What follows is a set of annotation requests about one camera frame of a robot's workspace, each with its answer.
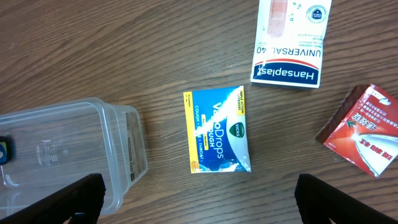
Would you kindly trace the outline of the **white Hansaplast plaster box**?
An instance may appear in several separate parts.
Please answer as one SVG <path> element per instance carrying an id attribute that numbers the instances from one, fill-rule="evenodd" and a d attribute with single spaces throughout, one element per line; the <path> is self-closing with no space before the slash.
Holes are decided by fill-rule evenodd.
<path id="1" fill-rule="evenodd" d="M 332 0 L 260 0 L 251 83 L 319 88 Z"/>

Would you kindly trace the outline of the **red medicine box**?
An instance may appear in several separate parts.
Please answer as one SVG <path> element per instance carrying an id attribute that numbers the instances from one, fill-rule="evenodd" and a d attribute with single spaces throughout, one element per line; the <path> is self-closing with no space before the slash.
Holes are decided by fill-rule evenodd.
<path id="1" fill-rule="evenodd" d="M 397 99 L 373 84 L 355 86 L 316 140 L 380 177 L 397 157 Z"/>

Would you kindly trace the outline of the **blue VapoDrops lozenge box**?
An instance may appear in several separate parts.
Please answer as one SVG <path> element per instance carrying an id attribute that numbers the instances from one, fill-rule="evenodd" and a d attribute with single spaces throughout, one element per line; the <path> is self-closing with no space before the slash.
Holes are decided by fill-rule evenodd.
<path id="1" fill-rule="evenodd" d="M 183 94 L 190 172 L 251 172 L 244 87 Z"/>

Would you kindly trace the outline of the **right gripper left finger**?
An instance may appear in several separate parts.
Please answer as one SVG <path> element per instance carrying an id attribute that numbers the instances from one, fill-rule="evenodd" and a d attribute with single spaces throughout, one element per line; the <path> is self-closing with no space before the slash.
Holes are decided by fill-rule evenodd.
<path id="1" fill-rule="evenodd" d="M 96 224 L 106 187 L 101 174 L 90 174 L 1 220 L 1 224 Z"/>

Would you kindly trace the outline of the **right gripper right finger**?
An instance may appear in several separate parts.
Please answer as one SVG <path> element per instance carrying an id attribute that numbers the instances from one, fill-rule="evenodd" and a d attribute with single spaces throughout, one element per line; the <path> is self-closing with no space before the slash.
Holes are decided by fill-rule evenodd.
<path id="1" fill-rule="evenodd" d="M 397 224 L 397 220 L 367 206 L 311 174 L 299 175 L 294 196 L 304 224 Z"/>

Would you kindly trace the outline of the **dark bottle white cap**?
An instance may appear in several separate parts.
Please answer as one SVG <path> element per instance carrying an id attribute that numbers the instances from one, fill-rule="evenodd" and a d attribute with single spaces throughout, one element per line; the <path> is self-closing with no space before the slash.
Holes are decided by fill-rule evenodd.
<path id="1" fill-rule="evenodd" d="M 0 144 L 0 165 L 4 165 L 15 157 L 16 145 L 12 136 L 1 136 Z"/>

